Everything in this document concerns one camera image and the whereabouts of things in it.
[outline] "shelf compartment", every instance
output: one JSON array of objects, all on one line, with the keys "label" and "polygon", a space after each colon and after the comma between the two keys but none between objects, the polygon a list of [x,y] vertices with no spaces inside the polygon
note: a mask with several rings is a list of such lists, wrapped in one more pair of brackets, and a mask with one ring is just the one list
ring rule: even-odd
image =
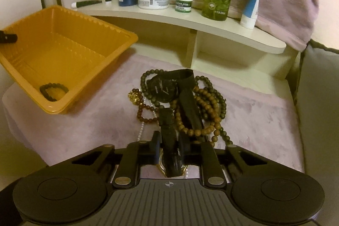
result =
[{"label": "shelf compartment", "polygon": [[173,5],[164,10],[145,10],[136,5],[120,7],[116,3],[102,3],[82,7],[78,11],[92,16],[125,17],[178,25],[227,38],[266,53],[280,54],[286,48],[286,43],[259,28],[246,29],[232,18],[227,18],[225,22],[213,21],[202,17],[196,9],[192,9],[191,13],[179,13]]}]

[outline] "black fabric strap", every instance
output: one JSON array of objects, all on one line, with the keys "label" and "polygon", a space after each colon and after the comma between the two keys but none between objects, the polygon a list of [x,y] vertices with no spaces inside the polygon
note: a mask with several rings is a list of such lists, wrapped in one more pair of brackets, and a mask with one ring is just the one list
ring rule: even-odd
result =
[{"label": "black fabric strap", "polygon": [[202,130],[203,124],[193,95],[195,80],[193,70],[179,69],[159,73],[161,79],[175,80],[179,92],[179,104],[184,111],[183,122],[188,128]]}]

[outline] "gold pendant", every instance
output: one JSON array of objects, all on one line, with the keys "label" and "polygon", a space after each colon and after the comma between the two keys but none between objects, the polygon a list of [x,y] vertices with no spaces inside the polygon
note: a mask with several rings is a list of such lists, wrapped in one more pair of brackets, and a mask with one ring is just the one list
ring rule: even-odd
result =
[{"label": "gold pendant", "polygon": [[[162,174],[166,177],[166,169],[165,169],[165,166],[163,164],[162,157],[163,157],[163,150],[160,149],[159,164],[157,164],[157,167],[162,172]],[[182,165],[181,166],[181,176],[185,175],[187,167],[188,167],[188,165],[186,165],[186,166]]]},{"label": "gold pendant", "polygon": [[128,93],[128,98],[132,102],[133,105],[137,106],[140,102],[139,95],[135,92]]}]

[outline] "white wall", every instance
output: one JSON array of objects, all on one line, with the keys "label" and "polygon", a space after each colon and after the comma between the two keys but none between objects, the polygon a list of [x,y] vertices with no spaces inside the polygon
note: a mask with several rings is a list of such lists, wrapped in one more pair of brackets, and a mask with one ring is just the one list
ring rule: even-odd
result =
[{"label": "white wall", "polygon": [[339,5],[338,0],[319,0],[320,11],[315,22],[312,39],[327,47],[339,49]]},{"label": "white wall", "polygon": [[[0,29],[41,10],[40,0],[0,0]],[[13,80],[0,65],[0,99]],[[40,168],[43,162],[33,151],[17,142],[8,129],[0,103],[0,190],[19,177]]]}]

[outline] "shelf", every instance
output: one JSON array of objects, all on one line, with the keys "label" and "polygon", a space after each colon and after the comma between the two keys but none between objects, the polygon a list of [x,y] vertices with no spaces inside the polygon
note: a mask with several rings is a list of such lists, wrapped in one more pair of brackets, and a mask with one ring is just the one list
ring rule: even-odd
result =
[{"label": "shelf", "polygon": [[259,28],[246,29],[232,18],[227,18],[225,22],[213,21],[201,16],[200,11],[195,9],[188,14],[176,12],[173,5],[164,10],[146,10],[136,5],[120,7],[114,3],[102,3],[82,7],[78,11],[92,16],[136,18],[178,25],[234,40],[272,54],[283,53],[286,48],[283,41]]},{"label": "shelf", "polygon": [[276,95],[293,102],[287,80],[276,79],[259,70],[243,67],[230,61],[218,61],[214,56],[199,53],[192,64],[192,69],[211,74],[217,78],[227,80],[265,94]]},{"label": "shelf", "polygon": [[180,66],[182,66],[186,54],[186,49],[174,44],[161,45],[140,40],[130,48],[139,55]]}]

